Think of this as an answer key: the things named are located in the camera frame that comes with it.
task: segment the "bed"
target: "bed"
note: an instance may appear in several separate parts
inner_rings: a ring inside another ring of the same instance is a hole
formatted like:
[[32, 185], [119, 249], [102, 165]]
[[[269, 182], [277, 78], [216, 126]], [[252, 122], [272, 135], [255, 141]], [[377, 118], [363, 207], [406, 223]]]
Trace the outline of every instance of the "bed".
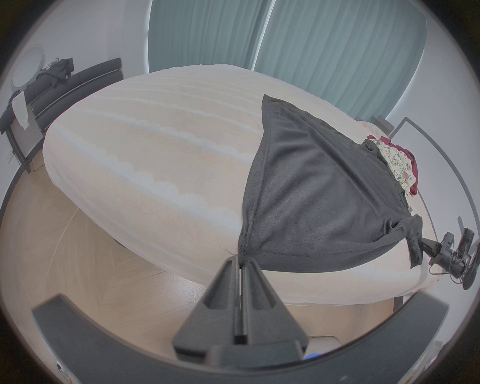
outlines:
[[[237, 253], [243, 194], [263, 135], [264, 94], [358, 144], [382, 135], [373, 124], [257, 72], [224, 64], [170, 68], [110, 85], [60, 115], [45, 138], [48, 174], [125, 247], [208, 285]], [[409, 195], [408, 204], [423, 219], [423, 236], [434, 239], [421, 198]], [[264, 273], [284, 302], [309, 305], [378, 302], [438, 277], [429, 273], [427, 257], [410, 268], [406, 240], [347, 270]]]

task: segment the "teal curtain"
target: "teal curtain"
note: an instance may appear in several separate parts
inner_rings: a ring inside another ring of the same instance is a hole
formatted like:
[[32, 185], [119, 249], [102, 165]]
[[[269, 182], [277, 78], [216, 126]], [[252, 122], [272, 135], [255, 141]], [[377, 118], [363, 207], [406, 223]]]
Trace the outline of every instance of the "teal curtain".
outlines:
[[372, 120], [402, 96], [426, 35], [408, 0], [276, 0], [254, 70]]
[[150, 72], [194, 64], [248, 68], [267, 0], [154, 0]]

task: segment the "curtain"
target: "curtain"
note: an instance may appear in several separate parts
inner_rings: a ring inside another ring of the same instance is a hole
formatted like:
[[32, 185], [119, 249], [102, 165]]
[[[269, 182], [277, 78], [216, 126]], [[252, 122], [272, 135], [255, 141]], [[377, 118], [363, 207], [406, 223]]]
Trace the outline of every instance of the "curtain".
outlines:
[[250, 65], [268, 0], [154, 0], [150, 72], [194, 64]]
[[254, 70], [372, 121], [402, 96], [426, 35], [408, 0], [276, 0]]

